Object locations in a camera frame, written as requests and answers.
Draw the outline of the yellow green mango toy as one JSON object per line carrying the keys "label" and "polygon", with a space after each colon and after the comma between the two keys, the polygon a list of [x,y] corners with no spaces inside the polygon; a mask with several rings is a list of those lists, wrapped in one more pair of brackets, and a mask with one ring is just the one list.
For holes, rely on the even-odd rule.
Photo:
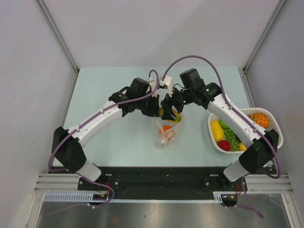
{"label": "yellow green mango toy", "polygon": [[[180,121],[181,121],[181,119],[182,119],[182,117],[181,117],[181,114],[180,113],[178,113],[175,109],[173,109],[172,108],[172,111],[176,114],[176,116],[177,116],[177,119],[176,119],[176,121],[167,121],[167,120],[165,120],[165,121],[167,121],[167,122],[170,122],[170,123],[179,123]],[[161,116],[162,116],[162,114],[163,114],[163,109],[162,109],[162,107],[158,110],[158,114],[159,114],[159,117],[161,118]]]}

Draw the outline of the orange toy fruit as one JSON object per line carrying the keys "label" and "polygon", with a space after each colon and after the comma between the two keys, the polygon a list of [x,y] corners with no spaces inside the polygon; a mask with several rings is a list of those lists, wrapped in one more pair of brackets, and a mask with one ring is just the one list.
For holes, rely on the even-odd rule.
{"label": "orange toy fruit", "polygon": [[164,137],[169,137],[169,130],[171,129],[172,127],[170,125],[164,125],[162,127],[162,130],[160,129],[159,130],[159,135],[164,135]]}

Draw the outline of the clear zip top bag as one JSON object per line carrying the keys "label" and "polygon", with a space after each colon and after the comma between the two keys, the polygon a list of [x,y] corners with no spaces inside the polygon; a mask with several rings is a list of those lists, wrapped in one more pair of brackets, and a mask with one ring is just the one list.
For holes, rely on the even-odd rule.
{"label": "clear zip top bag", "polygon": [[177,116],[175,121],[163,120],[160,117],[154,119],[153,124],[153,140],[157,149],[162,150],[172,144],[180,134],[184,126],[185,118],[182,113],[178,113],[172,109]]}

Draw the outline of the yellow lemon toy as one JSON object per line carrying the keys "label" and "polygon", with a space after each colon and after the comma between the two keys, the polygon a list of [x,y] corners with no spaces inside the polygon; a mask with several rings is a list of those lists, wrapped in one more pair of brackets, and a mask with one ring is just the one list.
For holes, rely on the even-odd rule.
{"label": "yellow lemon toy", "polygon": [[220,126],[219,121],[212,121],[210,123],[210,126],[211,126],[211,131],[212,131],[212,135],[214,137],[214,140],[216,142],[219,142],[219,141],[223,140],[224,130]]}

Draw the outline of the small green lime toy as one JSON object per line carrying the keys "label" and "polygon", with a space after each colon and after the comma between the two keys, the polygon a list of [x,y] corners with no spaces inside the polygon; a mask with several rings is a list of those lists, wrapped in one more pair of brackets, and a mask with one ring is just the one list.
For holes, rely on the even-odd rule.
{"label": "small green lime toy", "polygon": [[229,126],[221,119],[219,120],[219,124],[220,124],[221,128],[223,128],[223,129],[229,128]]}

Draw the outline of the green grape bunch toy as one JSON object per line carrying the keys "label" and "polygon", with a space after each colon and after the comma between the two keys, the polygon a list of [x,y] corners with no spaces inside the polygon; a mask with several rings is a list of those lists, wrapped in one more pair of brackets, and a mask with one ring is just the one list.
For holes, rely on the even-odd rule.
{"label": "green grape bunch toy", "polygon": [[224,129],[224,138],[230,143],[230,150],[232,152],[239,151],[240,140],[230,128]]}

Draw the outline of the red apple toy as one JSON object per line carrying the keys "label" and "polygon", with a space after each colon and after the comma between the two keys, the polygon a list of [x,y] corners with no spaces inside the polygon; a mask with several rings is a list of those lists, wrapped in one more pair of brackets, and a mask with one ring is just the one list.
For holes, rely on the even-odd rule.
{"label": "red apple toy", "polygon": [[224,151],[229,152],[231,150],[231,144],[227,140],[221,140],[217,143],[218,147]]}

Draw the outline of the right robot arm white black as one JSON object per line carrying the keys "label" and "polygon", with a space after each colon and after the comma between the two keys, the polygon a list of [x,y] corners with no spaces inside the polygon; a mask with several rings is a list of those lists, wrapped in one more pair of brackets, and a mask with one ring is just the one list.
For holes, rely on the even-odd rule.
{"label": "right robot arm white black", "polygon": [[174,87],[169,76],[164,76],[160,81],[160,88],[168,90],[161,102],[162,119],[176,120],[177,116],[171,111],[172,107],[180,113],[185,105],[194,103],[223,120],[246,147],[219,178],[219,185],[223,190],[231,190],[235,187],[236,180],[256,173],[276,156],[279,141],[279,133],[276,130],[268,131],[251,120],[228,99],[220,86],[216,83],[205,84],[196,69],[181,73],[180,78],[184,85],[181,90]]}

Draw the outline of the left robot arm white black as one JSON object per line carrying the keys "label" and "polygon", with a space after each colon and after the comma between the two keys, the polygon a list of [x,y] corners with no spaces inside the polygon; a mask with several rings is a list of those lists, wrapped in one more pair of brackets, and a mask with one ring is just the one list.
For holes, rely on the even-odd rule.
{"label": "left robot arm white black", "polygon": [[98,111],[84,121],[68,129],[57,128],[54,131],[51,157],[57,159],[65,170],[87,179],[93,189],[101,189],[105,184],[103,173],[87,159],[83,148],[106,126],[128,113],[141,110],[147,116],[154,116],[157,84],[156,80],[136,78],[130,86],[113,93]]}

